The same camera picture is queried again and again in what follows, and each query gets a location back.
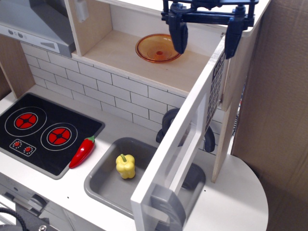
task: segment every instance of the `toy stove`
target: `toy stove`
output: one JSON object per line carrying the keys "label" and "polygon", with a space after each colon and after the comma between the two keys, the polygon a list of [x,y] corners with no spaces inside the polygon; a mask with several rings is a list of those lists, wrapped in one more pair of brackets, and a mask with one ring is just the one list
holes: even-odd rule
{"label": "toy stove", "polygon": [[82,141],[103,128],[104,123],[26,94],[0,116],[0,151],[57,180]]}

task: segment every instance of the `white door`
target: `white door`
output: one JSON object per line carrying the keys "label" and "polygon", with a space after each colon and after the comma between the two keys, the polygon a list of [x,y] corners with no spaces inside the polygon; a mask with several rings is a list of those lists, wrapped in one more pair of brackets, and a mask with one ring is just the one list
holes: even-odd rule
{"label": "white door", "polygon": [[[226,68],[224,38],[211,56],[131,197],[138,231],[179,231],[186,214],[177,194],[217,108]],[[188,135],[178,147],[185,133]]]}

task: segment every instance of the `black cable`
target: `black cable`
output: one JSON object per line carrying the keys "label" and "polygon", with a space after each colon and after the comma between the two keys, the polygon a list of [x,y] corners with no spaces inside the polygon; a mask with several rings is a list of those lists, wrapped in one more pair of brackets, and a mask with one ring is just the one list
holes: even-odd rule
{"label": "black cable", "polygon": [[8,209],[8,208],[0,208],[0,213],[7,213],[7,214],[10,214],[14,217],[16,217],[16,219],[19,221],[19,223],[21,224],[21,227],[23,228],[23,231],[28,231],[27,228],[26,228],[26,223],[25,221],[23,220],[23,218],[18,214],[16,213],[14,210],[11,210],[11,209]]}

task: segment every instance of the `yellow bell pepper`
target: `yellow bell pepper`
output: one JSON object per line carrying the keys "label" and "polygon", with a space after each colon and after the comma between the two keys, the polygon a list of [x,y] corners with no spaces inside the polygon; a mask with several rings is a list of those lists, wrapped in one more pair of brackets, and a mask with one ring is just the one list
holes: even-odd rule
{"label": "yellow bell pepper", "polygon": [[115,161],[116,170],[123,179],[135,176],[135,158],[132,155],[119,155]]}

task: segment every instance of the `gray sink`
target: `gray sink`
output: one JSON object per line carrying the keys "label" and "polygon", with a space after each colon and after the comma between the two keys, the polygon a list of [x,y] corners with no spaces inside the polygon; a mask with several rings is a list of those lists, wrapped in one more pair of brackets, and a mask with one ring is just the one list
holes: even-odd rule
{"label": "gray sink", "polygon": [[[84,188],[87,195],[133,218],[130,198],[155,151],[155,147],[133,138],[116,140],[86,177]],[[120,154],[131,154],[135,157],[136,175],[134,178],[124,180],[117,172],[115,160]],[[199,166],[192,164],[178,194],[186,217],[191,213],[204,183],[204,172]]]}

